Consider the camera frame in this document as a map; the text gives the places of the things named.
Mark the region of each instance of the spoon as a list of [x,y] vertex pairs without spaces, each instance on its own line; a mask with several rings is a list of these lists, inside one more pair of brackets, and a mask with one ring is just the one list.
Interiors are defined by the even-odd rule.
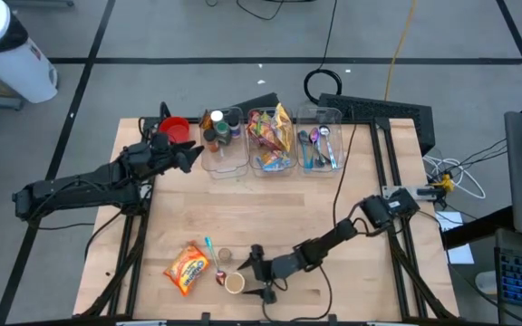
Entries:
[[210,238],[208,236],[205,237],[205,242],[207,243],[208,250],[210,251],[210,254],[213,256],[213,261],[215,262],[215,266],[217,267],[215,280],[217,280],[218,285],[224,285],[225,279],[227,278],[227,273],[221,271],[218,268],[217,257],[215,256],[215,249],[213,249],[213,243],[210,241]]
[[301,130],[297,133],[297,138],[299,139],[299,143],[301,144],[301,149],[304,152],[304,168],[313,168],[314,167],[314,155],[313,152],[310,152],[310,155],[307,155],[305,151],[305,147],[312,147],[312,141],[309,139],[309,135],[307,135],[307,131]]
[[322,145],[320,144],[320,133],[317,128],[313,128],[309,132],[309,139],[314,144],[314,149],[319,153],[319,159],[315,160],[315,163],[319,168],[322,168],[325,165],[325,159],[322,155]]
[[330,129],[327,126],[320,126],[319,133],[325,137],[325,142],[327,143],[327,151],[330,153],[330,160],[332,161],[332,168],[337,168],[337,163],[335,163],[334,151],[332,150],[332,144],[330,143]]

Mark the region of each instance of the table leg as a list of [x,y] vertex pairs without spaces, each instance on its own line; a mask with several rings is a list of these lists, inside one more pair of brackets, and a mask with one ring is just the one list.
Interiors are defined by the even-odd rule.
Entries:
[[452,249],[495,234],[499,228],[515,230],[513,206],[507,206],[478,220],[442,233],[444,249]]

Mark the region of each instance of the small bottle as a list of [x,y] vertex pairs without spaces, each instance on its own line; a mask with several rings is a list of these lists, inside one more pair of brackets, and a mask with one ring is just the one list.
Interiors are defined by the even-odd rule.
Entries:
[[218,142],[223,145],[228,145],[231,142],[231,133],[228,129],[228,124],[224,121],[220,121],[215,125],[215,131],[217,132]]
[[217,133],[214,130],[205,130],[205,132],[203,132],[203,138],[207,142],[207,148],[211,153],[218,151]]
[[223,120],[223,115],[223,112],[219,110],[210,112],[210,119],[213,120],[213,127],[217,126],[217,124]]
[[239,126],[239,117],[236,114],[231,114],[227,117],[227,124],[232,138],[237,139],[241,137],[241,126]]

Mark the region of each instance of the wooden tabletop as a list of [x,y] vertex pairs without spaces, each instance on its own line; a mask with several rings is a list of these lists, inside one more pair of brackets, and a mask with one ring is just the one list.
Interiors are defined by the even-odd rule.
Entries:
[[[343,126],[345,150],[352,134],[351,125]],[[404,185],[426,183],[421,153],[411,120],[391,120],[392,137]],[[194,139],[198,127],[192,126]],[[384,144],[383,134],[379,132]],[[140,141],[137,121],[120,121],[112,159],[122,147]],[[392,183],[385,146],[382,146],[386,178]],[[253,295],[230,294],[215,283],[211,266],[197,280],[192,292],[182,297],[178,288],[162,272],[171,264],[187,241],[197,241],[208,254],[204,237],[210,236],[216,249],[226,247],[233,263],[222,266],[234,272],[248,257],[250,245],[265,248],[266,259],[292,252],[292,246],[332,229],[332,204],[341,174],[335,177],[261,178],[251,170],[243,177],[213,179],[195,163],[189,174],[169,170],[156,180],[149,228],[142,260],[134,318],[200,319],[210,312],[214,320],[263,320],[261,299]],[[344,218],[357,201],[379,194],[378,178],[368,126],[357,126],[346,175],[337,203],[338,220]],[[434,214],[432,204],[420,208]],[[100,207],[97,229],[117,213],[115,207]],[[363,216],[358,209],[354,216]],[[113,275],[120,249],[124,218],[107,227],[94,240],[84,266],[74,313],[87,309]],[[428,286],[452,313],[458,308],[452,290],[446,256],[434,220],[416,215],[411,220],[413,242],[420,274]],[[341,321],[398,321],[400,312],[386,235],[375,238],[356,236],[330,251],[323,268],[333,286],[331,313]],[[260,287],[249,269],[242,271],[246,290]],[[412,315],[416,315],[411,282],[404,273]],[[315,270],[296,273],[287,279],[289,290],[276,290],[276,304],[268,305],[270,318],[290,320],[300,316],[318,316],[328,304],[324,277]],[[122,285],[119,312],[130,285]]]

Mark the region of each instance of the paper cup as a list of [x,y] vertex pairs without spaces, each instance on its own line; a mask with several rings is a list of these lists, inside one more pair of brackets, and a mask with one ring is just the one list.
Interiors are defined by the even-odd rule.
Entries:
[[245,288],[245,277],[240,273],[231,273],[225,279],[225,289],[231,294],[239,294]]

